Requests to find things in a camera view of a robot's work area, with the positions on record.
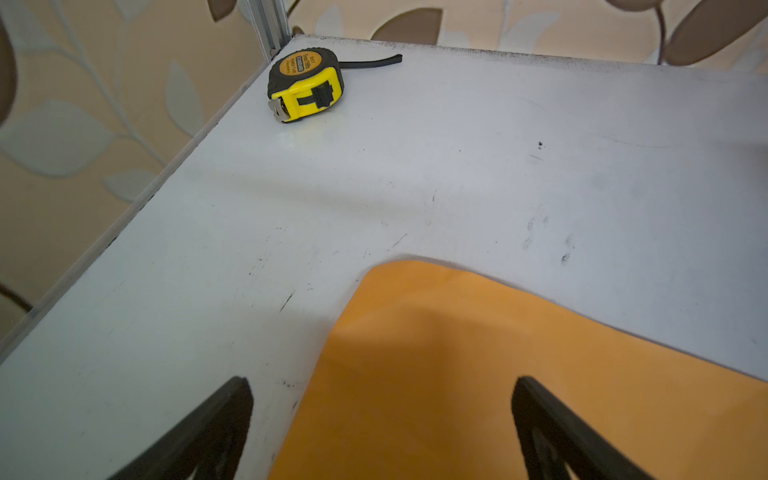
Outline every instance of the orange foam sheet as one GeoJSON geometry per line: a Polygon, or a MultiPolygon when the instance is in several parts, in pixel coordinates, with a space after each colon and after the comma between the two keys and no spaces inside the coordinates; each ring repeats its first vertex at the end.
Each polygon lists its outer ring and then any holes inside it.
{"type": "Polygon", "coordinates": [[[366,275],[270,478],[527,478],[522,375],[656,478],[768,478],[768,384],[418,261],[366,275]]]}

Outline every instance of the tape measure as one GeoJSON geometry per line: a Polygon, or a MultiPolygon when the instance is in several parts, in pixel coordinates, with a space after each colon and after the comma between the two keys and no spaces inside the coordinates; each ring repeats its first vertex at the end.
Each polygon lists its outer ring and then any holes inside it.
{"type": "Polygon", "coordinates": [[[270,70],[266,96],[282,122],[299,120],[335,104],[344,92],[341,70],[375,68],[402,61],[402,55],[375,61],[339,61],[328,48],[308,48],[281,58],[270,70]]]}

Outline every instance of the tape measure hook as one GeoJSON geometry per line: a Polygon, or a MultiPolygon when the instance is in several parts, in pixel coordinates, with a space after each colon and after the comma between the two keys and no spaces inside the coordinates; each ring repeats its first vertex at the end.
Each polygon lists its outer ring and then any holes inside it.
{"type": "Polygon", "coordinates": [[[275,98],[274,100],[270,100],[269,104],[270,110],[273,114],[275,114],[275,118],[279,121],[288,121],[290,120],[290,115],[288,115],[288,109],[286,108],[285,103],[283,102],[282,98],[275,98]]]}

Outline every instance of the black strap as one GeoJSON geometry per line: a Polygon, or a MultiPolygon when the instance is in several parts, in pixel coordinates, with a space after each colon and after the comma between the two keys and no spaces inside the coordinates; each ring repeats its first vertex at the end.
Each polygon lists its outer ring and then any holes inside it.
{"type": "Polygon", "coordinates": [[[392,65],[400,63],[402,61],[402,55],[397,54],[389,58],[382,58],[381,60],[371,61],[340,61],[339,67],[343,70],[349,70],[352,68],[376,68],[384,67],[385,65],[392,65]]]}
{"type": "Polygon", "coordinates": [[[299,105],[315,104],[318,108],[330,107],[333,103],[333,87],[328,81],[312,89],[312,95],[296,99],[299,105]]]}

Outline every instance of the beige wall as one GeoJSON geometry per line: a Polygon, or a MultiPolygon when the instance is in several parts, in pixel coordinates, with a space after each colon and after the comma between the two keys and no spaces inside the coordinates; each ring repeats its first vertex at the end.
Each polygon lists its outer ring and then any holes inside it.
{"type": "MultiPolygon", "coordinates": [[[[38,302],[257,71],[239,10],[2,0],[18,88],[0,127],[0,282],[38,302]]],[[[0,336],[22,316],[2,299],[0,336]]]]}
{"type": "Polygon", "coordinates": [[[712,40],[727,46],[695,66],[767,73],[768,25],[754,26],[768,15],[764,0],[286,0],[291,28],[307,34],[377,39],[383,25],[411,15],[413,22],[382,39],[405,39],[409,30],[422,29],[434,31],[438,45],[637,63],[657,60],[655,5],[670,40],[700,3],[706,15],[685,25],[689,45],[682,48],[712,40]],[[419,17],[420,8],[437,8],[442,18],[419,17]]]}

